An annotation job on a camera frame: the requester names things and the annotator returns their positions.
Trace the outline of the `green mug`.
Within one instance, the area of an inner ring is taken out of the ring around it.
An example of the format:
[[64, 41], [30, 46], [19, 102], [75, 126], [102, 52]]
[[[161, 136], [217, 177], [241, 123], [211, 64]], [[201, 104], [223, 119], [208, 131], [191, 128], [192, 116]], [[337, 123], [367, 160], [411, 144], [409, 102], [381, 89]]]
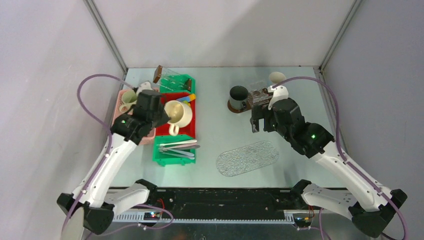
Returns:
[[121, 96], [121, 105], [119, 106], [118, 110], [121, 113], [124, 113], [128, 111], [132, 105], [134, 105], [137, 102], [137, 94], [134, 90], [128, 90], [124, 92]]

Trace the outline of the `light blue mug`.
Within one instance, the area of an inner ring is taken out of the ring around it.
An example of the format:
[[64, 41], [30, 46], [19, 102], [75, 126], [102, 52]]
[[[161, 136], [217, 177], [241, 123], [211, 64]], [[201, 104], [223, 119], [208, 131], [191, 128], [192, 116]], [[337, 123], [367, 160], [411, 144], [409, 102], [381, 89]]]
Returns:
[[283, 81], [285, 81], [287, 79], [287, 77], [279, 71], [274, 71], [271, 72], [268, 76], [268, 79], [270, 80], [270, 82], [272, 83], [272, 85], [277, 85]]

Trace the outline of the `cream mug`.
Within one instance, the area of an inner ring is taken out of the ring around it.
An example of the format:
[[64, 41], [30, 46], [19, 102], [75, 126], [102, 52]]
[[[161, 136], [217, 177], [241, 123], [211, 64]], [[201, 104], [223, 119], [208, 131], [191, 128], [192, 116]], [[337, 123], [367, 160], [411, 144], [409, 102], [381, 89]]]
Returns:
[[168, 101], [164, 105], [164, 110], [169, 118], [168, 133], [171, 136], [178, 135], [180, 129], [187, 127], [193, 120], [193, 110], [183, 102]]

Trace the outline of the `black mug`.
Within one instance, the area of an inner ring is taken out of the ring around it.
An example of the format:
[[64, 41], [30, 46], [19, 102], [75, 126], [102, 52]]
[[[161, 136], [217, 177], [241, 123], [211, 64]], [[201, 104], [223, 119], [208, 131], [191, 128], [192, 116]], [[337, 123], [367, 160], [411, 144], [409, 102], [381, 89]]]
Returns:
[[237, 108], [236, 102], [247, 101], [249, 92], [241, 85], [233, 86], [229, 92], [229, 100], [234, 108]]

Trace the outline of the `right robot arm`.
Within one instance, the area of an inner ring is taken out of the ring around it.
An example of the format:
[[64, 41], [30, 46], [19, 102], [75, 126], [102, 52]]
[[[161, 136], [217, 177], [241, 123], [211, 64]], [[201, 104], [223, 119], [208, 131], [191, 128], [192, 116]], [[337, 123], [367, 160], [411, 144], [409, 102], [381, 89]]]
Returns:
[[347, 153], [338, 149], [334, 136], [318, 123], [305, 121], [299, 105], [291, 98], [278, 100], [268, 108], [251, 109], [252, 132], [260, 129], [277, 132], [300, 155], [330, 171], [348, 190], [342, 193], [300, 180], [291, 189], [291, 204], [324, 208], [354, 224], [363, 234], [377, 238], [383, 234], [407, 195], [401, 189], [391, 190], [367, 174]]

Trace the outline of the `clear textured oval tray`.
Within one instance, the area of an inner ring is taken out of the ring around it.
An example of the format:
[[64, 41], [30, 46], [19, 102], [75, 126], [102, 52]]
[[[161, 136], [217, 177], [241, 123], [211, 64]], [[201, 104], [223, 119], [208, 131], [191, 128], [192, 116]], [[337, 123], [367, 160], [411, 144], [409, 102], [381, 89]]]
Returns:
[[235, 177], [272, 165], [278, 159], [279, 151], [270, 141], [259, 141], [221, 153], [216, 168], [225, 177]]

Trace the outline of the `clear acrylic holder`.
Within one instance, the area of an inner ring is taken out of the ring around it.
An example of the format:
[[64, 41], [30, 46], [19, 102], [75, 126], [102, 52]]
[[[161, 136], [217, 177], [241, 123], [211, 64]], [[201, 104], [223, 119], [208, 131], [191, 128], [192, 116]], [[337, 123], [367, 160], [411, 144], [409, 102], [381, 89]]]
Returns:
[[272, 94], [268, 92], [270, 85], [266, 81], [257, 81], [248, 85], [248, 102], [251, 107], [260, 105], [267, 106], [272, 98]]

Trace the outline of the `clear holder with brown ends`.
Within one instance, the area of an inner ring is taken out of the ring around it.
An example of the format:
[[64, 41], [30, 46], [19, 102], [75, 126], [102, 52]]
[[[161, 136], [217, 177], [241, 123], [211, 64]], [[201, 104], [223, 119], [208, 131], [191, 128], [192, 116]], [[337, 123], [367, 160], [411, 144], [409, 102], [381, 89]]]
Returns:
[[179, 74], [162, 65], [154, 72], [153, 83], [160, 86], [162, 93], [192, 92], [194, 80], [188, 74]]

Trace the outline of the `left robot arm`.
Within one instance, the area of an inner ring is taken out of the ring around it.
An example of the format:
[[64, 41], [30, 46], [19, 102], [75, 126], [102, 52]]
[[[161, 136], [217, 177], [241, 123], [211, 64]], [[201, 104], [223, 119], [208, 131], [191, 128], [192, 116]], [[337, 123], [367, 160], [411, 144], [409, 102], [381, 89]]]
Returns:
[[80, 185], [72, 193], [61, 193], [57, 198], [56, 203], [68, 219], [82, 208], [83, 228], [101, 235], [116, 215], [137, 205], [145, 208], [156, 206], [158, 194], [151, 190], [155, 185], [146, 180], [137, 180], [132, 186], [114, 194], [109, 194], [108, 190], [142, 138], [169, 120], [161, 99], [162, 95], [155, 90], [142, 90], [132, 114], [123, 113], [115, 119], [102, 152]]

